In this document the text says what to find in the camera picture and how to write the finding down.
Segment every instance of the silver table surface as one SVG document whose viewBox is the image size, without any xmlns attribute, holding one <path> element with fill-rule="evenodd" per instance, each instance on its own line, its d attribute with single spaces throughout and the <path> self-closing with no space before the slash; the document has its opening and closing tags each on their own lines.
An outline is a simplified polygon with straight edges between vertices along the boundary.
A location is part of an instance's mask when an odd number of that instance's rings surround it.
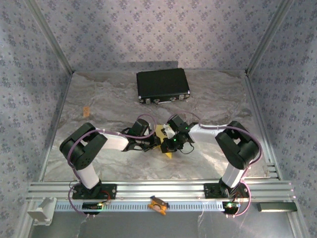
<svg viewBox="0 0 317 238">
<path fill-rule="evenodd" d="M 75 73 L 58 122 L 56 136 L 49 153 L 44 181 L 73 180 L 74 175 L 59 151 L 61 142 L 83 123 L 109 131 L 121 131 L 131 126 L 140 114 L 151 114 L 160 124 L 180 110 L 204 116 L 205 124 L 227 124 L 239 121 L 260 139 L 241 71 L 186 70 L 191 97 L 160 105 L 138 103 L 135 72 Z M 83 117 L 83 107 L 90 107 L 90 116 Z M 187 122 L 196 120 L 184 115 Z M 120 152 L 102 149 L 93 161 L 102 180 L 124 179 L 218 179 L 227 166 L 227 159 L 215 144 L 195 143 L 189 155 L 180 152 L 172 159 L 158 148 L 146 153 Z M 248 172 L 250 177 L 265 177 L 267 167 L 262 159 Z"/>
<path fill-rule="evenodd" d="M 50 226 L 33 227 L 30 238 L 293 238 L 286 213 L 259 213 L 251 206 L 236 218 L 220 212 L 103 213 L 86 220 L 57 212 Z"/>
</svg>

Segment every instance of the enclosure wall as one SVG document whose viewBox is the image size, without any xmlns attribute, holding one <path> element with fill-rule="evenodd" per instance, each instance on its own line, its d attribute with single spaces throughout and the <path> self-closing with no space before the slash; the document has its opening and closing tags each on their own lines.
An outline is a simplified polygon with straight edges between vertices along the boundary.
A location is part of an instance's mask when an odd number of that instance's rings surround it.
<svg viewBox="0 0 317 238">
<path fill-rule="evenodd" d="M 0 237 L 39 177 L 69 75 L 23 1 L 0 1 Z"/>
<path fill-rule="evenodd" d="M 74 71 L 245 69 L 280 0 L 38 0 Z"/>
<path fill-rule="evenodd" d="M 297 0 L 251 77 L 284 179 L 317 236 L 317 2 Z"/>
</svg>

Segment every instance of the aluminum rail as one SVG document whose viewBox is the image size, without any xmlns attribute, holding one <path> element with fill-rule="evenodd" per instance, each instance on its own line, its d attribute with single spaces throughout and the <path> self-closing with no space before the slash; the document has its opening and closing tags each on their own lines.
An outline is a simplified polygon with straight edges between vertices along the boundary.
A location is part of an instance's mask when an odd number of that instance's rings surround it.
<svg viewBox="0 0 317 238">
<path fill-rule="evenodd" d="M 228 199 L 205 199 L 204 183 L 218 180 L 147 180 L 147 181 L 104 181 L 117 184 L 116 201 L 149 201 L 157 196 L 169 201 L 228 201 Z M 275 179 L 247 179 L 253 202 L 293 201 L 294 190 L 290 181 Z M 43 197 L 55 197 L 66 201 L 69 182 L 34 182 L 29 186 L 27 201 L 41 201 Z"/>
</svg>

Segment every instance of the robotic arm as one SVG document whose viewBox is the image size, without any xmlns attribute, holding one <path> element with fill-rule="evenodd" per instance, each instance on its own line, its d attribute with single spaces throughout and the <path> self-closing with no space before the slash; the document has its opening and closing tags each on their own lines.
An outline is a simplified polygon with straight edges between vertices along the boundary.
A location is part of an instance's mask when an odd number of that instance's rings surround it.
<svg viewBox="0 0 317 238">
<path fill-rule="evenodd" d="M 248 135 L 228 128 L 235 127 L 243 131 L 246 129 L 237 121 L 220 126 L 218 129 L 209 129 L 208 126 L 202 127 L 196 122 L 188 125 L 178 115 L 173 116 L 167 124 L 162 130 L 167 138 L 164 138 L 161 143 L 155 132 L 144 138 L 145 135 L 151 133 L 151 129 L 150 125 L 143 119 L 137 119 L 131 128 L 126 128 L 121 133 L 105 133 L 90 123 L 85 123 L 62 142 L 59 150 L 65 158 L 68 158 L 70 150 L 73 148 L 68 162 L 81 180 L 89 198 L 95 198 L 101 191 L 102 183 L 93 168 L 92 161 L 102 148 L 116 149 L 122 152 L 129 150 L 146 152 L 160 145 L 162 152 L 167 153 L 183 149 L 186 142 L 217 143 L 229 164 L 219 180 L 217 191 L 210 190 L 208 193 L 217 193 L 215 197 L 218 197 L 219 194 L 226 198 L 233 197 L 245 169 L 259 152 L 259 147 Z M 87 144 L 79 142 L 74 146 L 89 131 L 93 132 L 83 138 Z"/>
<path fill-rule="evenodd" d="M 163 131 L 167 138 L 161 145 L 163 153 L 181 150 L 186 142 L 206 142 L 220 146 L 229 164 L 219 181 L 219 189 L 223 197 L 235 195 L 241 177 L 245 174 L 245 169 L 249 163 L 258 154 L 259 147 L 245 133 L 228 128 L 247 130 L 237 121 L 218 126 L 218 129 L 214 126 L 200 126 L 195 122 L 188 125 L 178 115 L 173 116 L 167 124 L 169 126 L 165 126 Z"/>
<path fill-rule="evenodd" d="M 82 139 L 86 145 L 80 141 L 74 146 L 75 142 L 83 137 L 83 135 L 92 131 L 93 133 Z M 137 119 L 131 128 L 128 127 L 120 133 L 107 133 L 104 130 L 96 129 L 92 124 L 87 122 L 65 139 L 61 143 L 59 150 L 65 158 L 68 158 L 69 152 L 73 147 L 69 158 L 69 165 L 84 185 L 86 193 L 93 198 L 101 190 L 101 181 L 92 165 L 92 161 L 99 151 L 102 148 L 115 149 L 122 152 L 130 150 L 148 151 L 161 144 L 160 138 L 156 136 L 155 132 L 145 139 L 134 139 L 129 136 L 144 137 L 149 135 L 150 132 L 149 123 L 143 119 Z"/>
</svg>

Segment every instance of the purple cable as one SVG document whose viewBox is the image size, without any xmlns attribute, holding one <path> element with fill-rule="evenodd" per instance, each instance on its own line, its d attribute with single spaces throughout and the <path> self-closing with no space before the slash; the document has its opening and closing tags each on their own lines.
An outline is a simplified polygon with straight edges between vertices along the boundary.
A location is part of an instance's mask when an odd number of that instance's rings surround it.
<svg viewBox="0 0 317 238">
<path fill-rule="evenodd" d="M 148 115 L 148 114 L 139 115 L 137 119 L 139 119 L 140 117 L 143 117 L 143 116 L 150 117 L 153 120 L 153 122 L 154 122 L 154 128 L 153 128 L 152 132 L 149 133 L 148 135 L 145 135 L 145 136 L 124 135 L 124 134 L 121 134 L 121 133 L 114 133 L 114 132 L 109 132 L 109 131 L 105 131 L 105 130 L 101 130 L 101 129 L 95 129 L 95 130 L 88 131 L 86 134 L 82 135 L 77 141 L 75 141 L 75 143 L 73 144 L 73 146 L 70 148 L 70 150 L 68 152 L 67 163 L 73 169 L 74 174 L 76 175 L 76 177 L 80 180 L 80 177 L 77 174 L 74 165 L 70 161 L 70 156 L 73 153 L 75 147 L 80 143 L 80 141 L 82 141 L 86 136 L 88 136 L 88 135 L 90 135 L 90 134 L 92 134 L 94 132 L 105 133 L 105 134 L 110 134 L 110 135 L 118 135 L 118 136 L 122 136 L 122 137 L 133 138 L 133 139 L 146 139 L 146 138 L 150 137 L 151 135 L 153 135 L 155 133 L 155 130 L 157 128 L 157 121 L 155 120 L 155 118 L 153 116 Z"/>
<path fill-rule="evenodd" d="M 75 205 L 73 204 L 73 202 L 70 199 L 70 193 L 72 190 L 74 190 L 75 186 L 80 185 L 80 182 L 75 184 L 69 191 L 68 191 L 68 201 L 70 206 L 75 210 L 75 212 L 77 212 L 80 215 L 84 215 L 85 217 L 87 217 L 87 214 L 85 214 L 84 212 L 78 211 L 78 209 L 75 207 Z"/>
<path fill-rule="evenodd" d="M 262 157 L 262 154 L 263 154 L 263 149 L 262 149 L 262 146 L 261 146 L 261 143 L 259 142 L 259 140 L 252 134 L 250 134 L 248 131 L 246 130 L 243 130 L 243 129 L 240 129 L 240 128 L 237 128 L 237 127 L 234 127 L 234 126 L 228 126 L 228 125 L 222 125 L 222 126 L 213 126 L 213 127 L 207 127 L 207 126 L 203 126 L 200 122 L 198 123 L 199 127 L 202 128 L 202 129 L 208 129 L 208 130 L 217 130 L 217 129 L 230 129 L 230 130 L 236 130 L 236 131 L 239 131 L 249 137 L 251 137 L 251 139 L 253 141 L 255 141 L 255 143 L 257 144 L 258 148 L 259 148 L 259 156 L 251 161 L 249 163 L 249 166 L 253 165 L 254 163 L 256 163 L 257 161 L 260 160 L 260 158 Z M 246 169 L 242 175 L 242 177 L 245 175 L 245 173 L 247 172 L 248 169 Z"/>
<path fill-rule="evenodd" d="M 247 188 L 248 190 L 248 194 L 249 194 L 249 201 L 248 201 L 248 205 L 247 207 L 243 210 L 243 212 L 239 213 L 239 214 L 234 214 L 234 216 L 238 217 L 238 216 L 241 216 L 243 214 L 245 214 L 247 212 L 247 210 L 249 209 L 250 205 L 251 205 L 251 191 L 250 191 L 250 188 L 249 186 L 243 182 L 243 181 L 240 181 L 242 184 L 244 184 L 244 186 Z"/>
</svg>

